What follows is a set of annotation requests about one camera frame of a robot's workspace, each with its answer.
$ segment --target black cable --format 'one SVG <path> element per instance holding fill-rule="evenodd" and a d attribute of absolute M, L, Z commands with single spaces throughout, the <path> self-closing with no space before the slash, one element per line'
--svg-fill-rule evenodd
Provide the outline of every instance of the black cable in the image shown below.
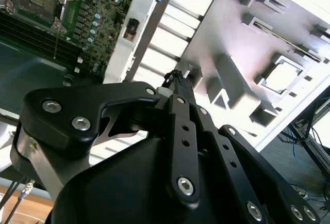
<path fill-rule="evenodd" d="M 17 187 L 22 184 L 23 182 L 25 182 L 26 177 L 22 177 L 15 185 L 14 185 L 14 181 L 10 184 L 9 188 L 7 189 L 3 199 L 0 202 L 0 210 L 5 206 L 5 204 L 7 203 L 7 201 L 9 200 L 9 198 L 12 196 L 12 194 L 14 194 L 15 190 L 17 189 Z"/>
<path fill-rule="evenodd" d="M 321 220 L 323 220 L 327 215 L 328 215 L 329 212 L 327 212 L 325 215 L 323 215 L 323 217 L 321 218 Z"/>
<path fill-rule="evenodd" d="M 321 141 L 321 139 L 320 139 L 320 136 L 319 136 L 318 132 L 316 132 L 316 130 L 315 130 L 313 127 L 312 127 L 312 132 L 313 132 L 313 133 L 314 133 L 314 132 L 316 133 L 316 136 L 318 137 L 318 140 L 319 140 L 321 146 L 324 147 L 323 144 L 322 144 L 322 141 Z"/>
<path fill-rule="evenodd" d="M 18 206 L 20 205 L 21 202 L 22 202 L 22 199 L 18 198 L 18 199 L 17 199 L 17 202 L 16 202 L 16 204 L 15 204 L 15 206 L 14 206 L 14 208 L 13 208 L 12 211 L 10 212 L 10 214 L 9 214 L 9 216 L 8 216 L 8 218 L 7 218 L 7 220 L 5 221 L 4 224 L 8 224 L 8 223 L 10 222 L 10 220 L 12 219 L 12 216 L 13 216 L 14 213 L 16 212 L 16 209 L 18 208 Z"/>

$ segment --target screw hole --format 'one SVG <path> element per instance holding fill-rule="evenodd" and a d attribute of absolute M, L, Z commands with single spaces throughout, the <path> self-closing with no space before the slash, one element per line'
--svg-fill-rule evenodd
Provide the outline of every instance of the screw hole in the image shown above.
<path fill-rule="evenodd" d="M 187 140 L 182 140 L 182 144 L 186 147 L 190 146 L 190 144 Z"/>
<path fill-rule="evenodd" d="M 236 165 L 236 163 L 234 162 L 234 161 L 231 161 L 230 162 L 230 164 L 232 165 L 232 167 L 234 167 L 234 168 L 236 168 L 237 167 L 237 165 Z"/>
<path fill-rule="evenodd" d="M 185 125 L 182 125 L 182 128 L 185 130 L 185 131 L 189 131 L 189 128 Z"/>

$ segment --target green circuit board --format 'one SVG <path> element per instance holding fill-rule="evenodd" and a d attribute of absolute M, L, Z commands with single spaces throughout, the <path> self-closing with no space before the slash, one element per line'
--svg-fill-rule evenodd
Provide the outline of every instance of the green circuit board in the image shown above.
<path fill-rule="evenodd" d="M 100 70 L 96 72 L 100 74 L 104 74 L 106 70 L 107 62 L 132 2 L 132 0 L 120 0 L 118 3 L 116 1 L 118 0 L 93 0 L 92 7 L 86 13 L 81 32 L 80 45 L 92 58 L 88 67 L 90 70 L 95 70 L 95 65 L 99 64 Z M 95 15 L 100 15 L 101 19 L 96 20 Z M 93 25 L 94 22 L 98 23 L 98 27 Z M 88 41 L 89 38 L 94 40 L 92 44 Z"/>
<path fill-rule="evenodd" d="M 12 44 L 30 52 L 40 56 L 47 55 L 50 60 L 63 61 L 64 65 L 70 65 L 72 72 L 79 68 L 85 74 L 98 77 L 103 77 L 105 73 L 107 62 L 132 2 L 132 0 L 8 1 L 13 3 L 12 6 L 0 9 L 0 12 L 8 15 L 9 22 L 18 24 L 18 21 L 14 20 L 18 19 L 22 24 L 30 25 L 31 29 L 42 31 L 44 37 L 37 30 L 27 32 L 30 29 L 28 27 L 22 30 L 16 29 L 15 31 L 23 36 L 14 37 L 13 30 L 9 30 L 10 26 L 6 24 L 7 27 L 2 30 L 6 32 L 4 40 L 10 42 L 12 39 Z M 25 36 L 37 42 L 32 43 Z"/>

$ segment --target blue cable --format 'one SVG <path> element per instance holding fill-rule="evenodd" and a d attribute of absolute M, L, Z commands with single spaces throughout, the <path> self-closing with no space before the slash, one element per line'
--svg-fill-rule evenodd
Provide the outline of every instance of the blue cable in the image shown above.
<path fill-rule="evenodd" d="M 308 171 L 310 171 L 312 174 L 314 174 L 314 171 L 312 169 L 310 169 L 307 165 L 303 164 L 296 156 L 296 153 L 295 153 L 295 144 L 293 145 L 293 156 L 295 158 L 295 160 L 300 164 L 302 165 L 303 167 L 305 167 Z M 317 177 L 319 180 L 321 180 L 323 183 L 327 183 L 323 178 L 321 177 Z"/>

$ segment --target capacitor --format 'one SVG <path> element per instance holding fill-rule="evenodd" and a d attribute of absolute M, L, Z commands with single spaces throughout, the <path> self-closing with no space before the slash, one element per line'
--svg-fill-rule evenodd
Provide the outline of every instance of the capacitor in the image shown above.
<path fill-rule="evenodd" d="M 101 19 L 101 15 L 98 14 L 98 13 L 96 13 L 96 14 L 94 15 L 94 19 L 95 19 L 95 20 L 100 20 L 100 19 Z"/>
<path fill-rule="evenodd" d="M 89 34 L 92 35 L 92 36 L 95 36 L 96 35 L 96 30 L 95 29 L 91 29 L 89 31 Z"/>
<path fill-rule="evenodd" d="M 122 0 L 114 0 L 114 2 L 116 2 L 117 4 L 120 4 L 122 2 Z"/>
<path fill-rule="evenodd" d="M 87 44 L 91 45 L 94 42 L 94 39 L 92 37 L 87 38 Z"/>
<path fill-rule="evenodd" d="M 92 25 L 93 25 L 94 27 L 98 27 L 98 22 L 97 22 L 97 21 L 93 21 Z"/>

